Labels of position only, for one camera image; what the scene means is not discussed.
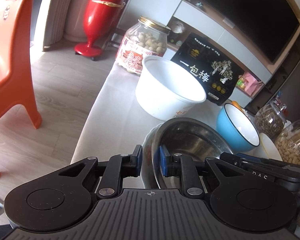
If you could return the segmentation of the stainless steel bowl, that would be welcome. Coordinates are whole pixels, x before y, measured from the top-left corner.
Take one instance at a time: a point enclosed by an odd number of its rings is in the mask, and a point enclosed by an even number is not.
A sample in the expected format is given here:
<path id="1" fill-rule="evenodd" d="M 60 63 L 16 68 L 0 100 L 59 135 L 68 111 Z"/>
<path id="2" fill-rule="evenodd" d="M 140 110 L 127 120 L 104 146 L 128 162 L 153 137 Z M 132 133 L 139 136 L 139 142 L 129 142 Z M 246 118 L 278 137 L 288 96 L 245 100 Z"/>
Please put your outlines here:
<path id="1" fill-rule="evenodd" d="M 178 189 L 177 177 L 161 174 L 157 150 L 167 147 L 170 154 L 181 153 L 195 161 L 206 157 L 219 156 L 226 152 L 232 154 L 229 144 L 213 128 L 191 118 L 174 118 L 154 127 L 143 142 L 141 179 L 145 188 Z"/>

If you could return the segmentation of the blue enamel bowl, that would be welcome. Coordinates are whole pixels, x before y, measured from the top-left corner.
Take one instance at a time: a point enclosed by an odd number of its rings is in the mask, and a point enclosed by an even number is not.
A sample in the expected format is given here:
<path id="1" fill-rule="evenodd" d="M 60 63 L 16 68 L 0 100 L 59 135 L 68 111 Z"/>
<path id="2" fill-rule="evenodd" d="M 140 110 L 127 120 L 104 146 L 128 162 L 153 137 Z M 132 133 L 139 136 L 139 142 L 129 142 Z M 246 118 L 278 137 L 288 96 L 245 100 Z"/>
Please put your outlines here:
<path id="1" fill-rule="evenodd" d="M 220 110 L 216 130 L 234 153 L 248 152 L 260 145 L 260 137 L 253 123 L 230 103 L 226 103 Z"/>

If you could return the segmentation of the white paper noodle bowl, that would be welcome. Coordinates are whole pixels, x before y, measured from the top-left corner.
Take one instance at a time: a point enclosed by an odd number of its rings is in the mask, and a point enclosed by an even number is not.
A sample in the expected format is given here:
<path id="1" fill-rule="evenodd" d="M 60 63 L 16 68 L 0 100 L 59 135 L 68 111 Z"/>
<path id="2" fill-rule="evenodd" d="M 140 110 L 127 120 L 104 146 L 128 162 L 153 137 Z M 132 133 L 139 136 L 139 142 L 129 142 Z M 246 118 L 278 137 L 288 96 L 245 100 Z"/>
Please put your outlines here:
<path id="1" fill-rule="evenodd" d="M 142 60 L 135 96 L 143 110 L 162 121 L 182 116 L 206 100 L 204 88 L 193 75 L 158 56 Z"/>

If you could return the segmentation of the glass jar of peanuts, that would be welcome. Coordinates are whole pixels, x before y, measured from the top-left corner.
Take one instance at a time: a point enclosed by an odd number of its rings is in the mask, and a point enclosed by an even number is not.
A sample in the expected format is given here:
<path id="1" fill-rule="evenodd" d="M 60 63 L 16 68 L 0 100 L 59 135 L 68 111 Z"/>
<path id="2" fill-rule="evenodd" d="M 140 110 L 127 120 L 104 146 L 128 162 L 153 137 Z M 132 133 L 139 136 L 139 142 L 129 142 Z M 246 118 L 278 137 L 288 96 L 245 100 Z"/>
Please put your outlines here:
<path id="1" fill-rule="evenodd" d="M 287 126 L 275 140 L 275 146 L 286 163 L 300 165 L 300 120 Z"/>

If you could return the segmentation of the glass jar of seeds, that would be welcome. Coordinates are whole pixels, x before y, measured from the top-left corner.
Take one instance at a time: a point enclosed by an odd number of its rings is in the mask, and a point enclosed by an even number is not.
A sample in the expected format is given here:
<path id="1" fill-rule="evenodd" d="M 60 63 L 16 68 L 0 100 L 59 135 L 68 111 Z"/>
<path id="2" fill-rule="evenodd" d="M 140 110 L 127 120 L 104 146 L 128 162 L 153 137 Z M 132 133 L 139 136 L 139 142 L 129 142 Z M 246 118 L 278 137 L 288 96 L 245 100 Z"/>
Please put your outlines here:
<path id="1" fill-rule="evenodd" d="M 276 100 L 270 100 L 263 106 L 254 117 L 254 125 L 258 133 L 264 133 L 275 141 L 285 126 L 284 110 L 286 108 L 285 104 Z"/>

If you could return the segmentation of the orange snack tube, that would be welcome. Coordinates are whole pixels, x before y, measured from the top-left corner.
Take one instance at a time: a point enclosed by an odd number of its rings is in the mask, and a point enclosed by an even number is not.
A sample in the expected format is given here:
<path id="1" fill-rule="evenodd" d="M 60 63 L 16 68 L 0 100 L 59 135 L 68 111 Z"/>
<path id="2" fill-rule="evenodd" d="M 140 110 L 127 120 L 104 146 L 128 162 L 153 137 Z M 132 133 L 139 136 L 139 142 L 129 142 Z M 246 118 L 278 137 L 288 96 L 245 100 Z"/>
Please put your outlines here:
<path id="1" fill-rule="evenodd" d="M 242 109 L 241 106 L 238 104 L 238 102 L 232 101 L 231 104 L 232 104 L 233 106 L 235 106 L 237 109 L 239 109 L 240 111 L 243 112 L 243 109 Z"/>

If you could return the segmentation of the pink box on shelf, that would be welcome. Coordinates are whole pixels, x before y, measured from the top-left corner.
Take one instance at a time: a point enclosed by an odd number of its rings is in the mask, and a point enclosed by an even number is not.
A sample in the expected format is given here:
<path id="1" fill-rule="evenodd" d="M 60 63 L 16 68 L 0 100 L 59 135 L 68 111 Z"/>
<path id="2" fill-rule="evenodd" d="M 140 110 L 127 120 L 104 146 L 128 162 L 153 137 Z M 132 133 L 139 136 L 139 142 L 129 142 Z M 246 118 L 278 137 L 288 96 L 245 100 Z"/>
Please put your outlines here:
<path id="1" fill-rule="evenodd" d="M 262 81 L 256 79 L 249 72 L 246 72 L 242 76 L 241 88 L 249 95 L 255 94 L 263 85 Z"/>

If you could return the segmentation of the black plum snack bag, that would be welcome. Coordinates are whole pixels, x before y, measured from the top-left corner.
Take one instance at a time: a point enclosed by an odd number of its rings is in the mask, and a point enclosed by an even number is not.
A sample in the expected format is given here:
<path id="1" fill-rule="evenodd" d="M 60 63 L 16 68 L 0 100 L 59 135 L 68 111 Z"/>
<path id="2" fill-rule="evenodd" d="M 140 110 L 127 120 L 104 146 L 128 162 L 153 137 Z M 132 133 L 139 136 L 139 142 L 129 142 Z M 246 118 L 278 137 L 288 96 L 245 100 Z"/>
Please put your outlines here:
<path id="1" fill-rule="evenodd" d="M 202 85 L 207 100 L 222 105 L 232 95 L 244 70 L 221 50 L 196 33 L 190 33 L 171 58 Z"/>

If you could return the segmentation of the gold lid peanut jar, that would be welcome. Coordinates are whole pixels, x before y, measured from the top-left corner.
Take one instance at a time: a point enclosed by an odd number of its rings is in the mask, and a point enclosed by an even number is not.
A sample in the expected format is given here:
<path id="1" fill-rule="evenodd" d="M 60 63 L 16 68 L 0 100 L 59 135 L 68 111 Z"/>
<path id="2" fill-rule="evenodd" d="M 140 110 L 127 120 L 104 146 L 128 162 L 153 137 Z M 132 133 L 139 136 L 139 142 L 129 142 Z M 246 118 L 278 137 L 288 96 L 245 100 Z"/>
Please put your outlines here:
<path id="1" fill-rule="evenodd" d="M 141 16 L 138 23 L 126 31 L 115 62 L 126 71 L 140 75 L 143 58 L 165 54 L 170 31 L 168 26 Z"/>

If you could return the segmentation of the red trash bin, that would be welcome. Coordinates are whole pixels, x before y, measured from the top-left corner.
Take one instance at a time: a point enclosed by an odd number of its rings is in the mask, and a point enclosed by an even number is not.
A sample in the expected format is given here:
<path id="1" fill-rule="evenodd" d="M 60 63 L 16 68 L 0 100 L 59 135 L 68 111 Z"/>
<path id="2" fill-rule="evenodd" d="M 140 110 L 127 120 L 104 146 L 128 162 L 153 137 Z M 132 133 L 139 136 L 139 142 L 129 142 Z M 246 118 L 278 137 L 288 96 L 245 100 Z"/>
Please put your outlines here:
<path id="1" fill-rule="evenodd" d="M 75 45 L 75 54 L 95 61 L 102 54 L 102 48 L 94 43 L 110 31 L 124 6 L 125 0 L 88 0 L 83 20 L 87 42 Z"/>

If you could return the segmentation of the black television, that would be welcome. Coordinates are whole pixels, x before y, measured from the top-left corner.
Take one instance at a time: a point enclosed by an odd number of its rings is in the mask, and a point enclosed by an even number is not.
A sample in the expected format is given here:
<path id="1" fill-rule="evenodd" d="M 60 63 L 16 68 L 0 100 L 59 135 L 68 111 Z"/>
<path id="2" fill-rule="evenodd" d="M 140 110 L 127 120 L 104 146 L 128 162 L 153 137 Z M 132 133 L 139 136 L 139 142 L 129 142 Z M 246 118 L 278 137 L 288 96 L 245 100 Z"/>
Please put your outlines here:
<path id="1" fill-rule="evenodd" d="M 287 0 L 199 0 L 229 19 L 274 63 L 300 23 Z"/>

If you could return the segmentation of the white tv cabinet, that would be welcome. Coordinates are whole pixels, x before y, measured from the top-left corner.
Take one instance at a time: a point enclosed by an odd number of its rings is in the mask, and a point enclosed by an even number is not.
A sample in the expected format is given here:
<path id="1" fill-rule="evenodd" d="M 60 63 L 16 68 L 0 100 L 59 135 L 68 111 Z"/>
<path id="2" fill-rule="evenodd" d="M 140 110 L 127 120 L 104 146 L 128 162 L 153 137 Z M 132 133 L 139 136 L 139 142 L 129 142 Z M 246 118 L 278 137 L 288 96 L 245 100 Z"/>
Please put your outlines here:
<path id="1" fill-rule="evenodd" d="M 292 11 L 291 18 L 297 21 L 298 26 L 286 40 L 284 48 L 275 60 L 267 57 L 264 49 L 257 45 L 252 36 L 244 33 L 237 22 L 210 5 L 198 8 L 192 1 L 128 0 L 119 20 L 119 28 L 127 30 L 136 24 L 140 16 L 149 17 L 164 25 L 175 17 L 223 47 L 263 83 L 267 83 L 300 34 L 300 11 L 293 0 L 285 1 Z"/>

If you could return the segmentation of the orange plastic chair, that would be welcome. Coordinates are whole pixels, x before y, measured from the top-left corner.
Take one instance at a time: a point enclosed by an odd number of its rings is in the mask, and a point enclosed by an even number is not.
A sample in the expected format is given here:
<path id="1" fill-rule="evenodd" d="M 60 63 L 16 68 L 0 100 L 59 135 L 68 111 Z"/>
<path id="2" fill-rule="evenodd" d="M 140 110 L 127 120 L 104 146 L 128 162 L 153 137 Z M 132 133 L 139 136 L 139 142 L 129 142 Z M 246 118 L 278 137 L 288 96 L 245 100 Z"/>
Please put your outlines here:
<path id="1" fill-rule="evenodd" d="M 25 107 L 38 129 L 42 117 L 33 90 L 30 25 L 33 0 L 0 0 L 0 118 L 15 105 Z"/>

